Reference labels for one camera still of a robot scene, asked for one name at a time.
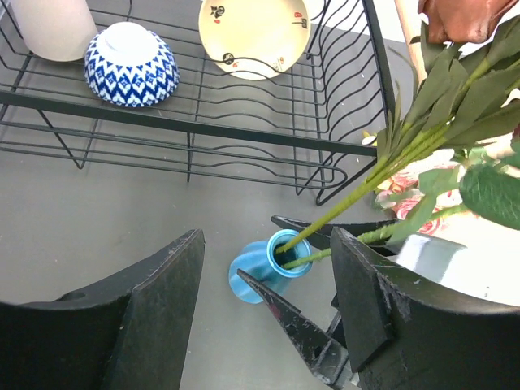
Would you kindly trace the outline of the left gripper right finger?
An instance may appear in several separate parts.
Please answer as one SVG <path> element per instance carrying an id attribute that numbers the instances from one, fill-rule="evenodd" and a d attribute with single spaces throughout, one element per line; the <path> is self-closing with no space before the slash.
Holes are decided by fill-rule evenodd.
<path id="1" fill-rule="evenodd" d="M 519 308 L 466 247 L 422 234 L 387 258 L 336 227 L 331 259 L 350 366 L 364 389 L 516 389 Z"/>

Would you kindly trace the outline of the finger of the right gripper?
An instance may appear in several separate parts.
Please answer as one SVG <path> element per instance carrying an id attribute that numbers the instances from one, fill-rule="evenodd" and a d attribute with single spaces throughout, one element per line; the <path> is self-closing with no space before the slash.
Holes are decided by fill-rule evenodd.
<path id="1" fill-rule="evenodd" d="M 300 219 L 293 219 L 281 215 L 271 216 L 271 222 L 282 229 L 292 229 L 297 232 L 303 231 L 310 226 L 310 222 Z M 376 229 L 396 223 L 397 219 L 386 219 L 382 221 L 366 222 L 366 223 L 328 223 L 321 227 L 317 232 L 311 234 L 307 240 L 309 243 L 319 250 L 327 249 L 330 246 L 330 237 L 334 227 L 342 228 L 354 236 L 360 236 L 363 233 L 372 232 Z M 370 243 L 369 246 L 378 254 L 383 256 L 398 255 L 398 244 L 387 244 L 387 239 L 377 240 Z"/>
<path id="2" fill-rule="evenodd" d="M 324 331 L 289 301 L 243 270 L 237 274 L 264 300 L 310 373 L 327 386 L 358 384 L 346 349 L 341 313 Z"/>

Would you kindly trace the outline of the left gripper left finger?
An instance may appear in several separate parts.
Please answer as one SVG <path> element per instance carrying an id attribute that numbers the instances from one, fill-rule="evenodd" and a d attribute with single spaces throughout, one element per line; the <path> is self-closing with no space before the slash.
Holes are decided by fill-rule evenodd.
<path id="1" fill-rule="evenodd" d="M 177 389 L 204 255 L 193 229 L 55 301 L 2 303 L 2 388 Z"/>

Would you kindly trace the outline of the large pink peony stem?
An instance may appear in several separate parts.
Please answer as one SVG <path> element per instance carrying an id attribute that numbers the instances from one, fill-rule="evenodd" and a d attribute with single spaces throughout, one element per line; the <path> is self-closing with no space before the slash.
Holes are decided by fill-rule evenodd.
<path id="1" fill-rule="evenodd" d="M 455 201 L 455 193 L 459 193 L 459 190 L 450 190 L 438 196 L 437 201 L 441 201 L 441 207 L 434 208 L 432 214 L 427 217 L 422 227 L 418 228 L 419 232 L 431 233 L 435 232 L 438 227 L 442 224 L 442 221 L 448 218 L 450 215 L 465 213 L 469 209 L 463 204 L 461 195 L 458 194 L 458 201 Z M 405 199 L 399 205 L 396 213 L 397 220 L 391 223 L 383 224 L 375 230 L 363 233 L 354 233 L 362 243 L 373 244 L 378 241 L 387 241 L 392 236 L 396 235 L 396 231 L 401 229 L 404 225 L 408 225 L 408 220 L 405 219 L 404 210 L 408 210 L 410 213 L 423 201 L 416 201 L 415 199 Z M 305 265 L 311 262 L 317 262 L 325 257 L 332 255 L 331 248 L 326 248 L 317 253 L 313 253 L 309 256 L 286 262 L 282 265 L 285 270 L 293 270 L 299 266 Z"/>

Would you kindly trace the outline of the orange rose stem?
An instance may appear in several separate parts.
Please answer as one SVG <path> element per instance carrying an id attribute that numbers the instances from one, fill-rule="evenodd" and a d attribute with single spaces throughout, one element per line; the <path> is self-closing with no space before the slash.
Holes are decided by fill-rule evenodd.
<path id="1" fill-rule="evenodd" d="M 519 18 L 508 17 L 515 1 L 420 1 L 420 33 L 411 40 L 421 50 L 425 77 L 415 80 L 406 114 L 401 104 L 388 112 L 376 138 L 371 173 L 323 217 L 276 249 L 282 254 L 345 212 L 385 180 L 438 149 L 481 141 L 479 127 L 505 117 L 501 130 L 519 120 L 508 102 L 519 86 Z"/>

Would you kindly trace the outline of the pink flower bunch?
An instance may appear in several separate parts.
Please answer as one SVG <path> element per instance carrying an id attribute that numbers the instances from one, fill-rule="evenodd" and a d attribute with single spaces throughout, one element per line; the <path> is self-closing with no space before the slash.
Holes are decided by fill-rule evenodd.
<path id="1" fill-rule="evenodd" d="M 406 215 L 424 198 L 425 193 L 420 189 L 420 177 L 426 177 L 427 173 L 436 173 L 438 170 L 449 170 L 456 166 L 451 161 L 454 155 L 452 149 L 442 149 L 433 152 L 432 155 L 412 162 L 404 169 L 390 176 L 375 190 L 376 202 L 383 208 L 391 210 L 396 222 L 379 227 L 373 232 L 363 233 L 361 238 L 365 243 L 375 243 L 379 240 L 387 240 L 397 229 L 397 224 L 406 219 Z"/>

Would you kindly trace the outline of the small blue ribbed vase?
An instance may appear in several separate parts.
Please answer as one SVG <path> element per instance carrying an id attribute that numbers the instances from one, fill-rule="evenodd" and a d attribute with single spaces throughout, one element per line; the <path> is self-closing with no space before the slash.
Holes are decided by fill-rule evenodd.
<path id="1" fill-rule="evenodd" d="M 232 260 L 228 271 L 228 283 L 236 297 L 251 304 L 262 302 L 262 298 L 237 274 L 243 270 L 268 288 L 284 295 L 292 279 L 308 273 L 312 267 L 310 262 L 285 269 L 288 262 L 308 257 L 312 254 L 311 245 L 307 240 L 298 243 L 288 252 L 275 254 L 275 251 L 296 237 L 298 232 L 292 229 L 282 229 L 268 240 L 260 240 L 247 244 Z"/>

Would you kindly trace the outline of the yellow ceramic plate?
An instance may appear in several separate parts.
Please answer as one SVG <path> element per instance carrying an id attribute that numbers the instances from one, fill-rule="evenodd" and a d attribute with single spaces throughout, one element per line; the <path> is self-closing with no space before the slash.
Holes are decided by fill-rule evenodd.
<path id="1" fill-rule="evenodd" d="M 214 0 L 201 3 L 198 32 L 224 73 L 265 80 L 286 72 L 304 54 L 311 21 L 301 0 Z"/>

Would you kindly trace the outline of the blue white patterned bowl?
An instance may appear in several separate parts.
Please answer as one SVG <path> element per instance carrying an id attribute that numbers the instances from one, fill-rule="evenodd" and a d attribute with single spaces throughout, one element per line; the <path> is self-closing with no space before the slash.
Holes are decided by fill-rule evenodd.
<path id="1" fill-rule="evenodd" d="M 168 99 L 180 72 L 169 45 L 134 22 L 117 22 L 99 32 L 84 57 L 90 90 L 116 106 L 141 108 Z"/>

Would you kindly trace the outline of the beige paper cup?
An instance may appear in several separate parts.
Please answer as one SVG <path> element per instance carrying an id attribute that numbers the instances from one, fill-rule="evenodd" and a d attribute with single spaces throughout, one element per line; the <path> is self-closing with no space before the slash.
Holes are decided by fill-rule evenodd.
<path id="1" fill-rule="evenodd" d="M 25 45 L 44 59 L 82 59 L 98 34 L 85 0 L 13 0 L 11 9 Z"/>

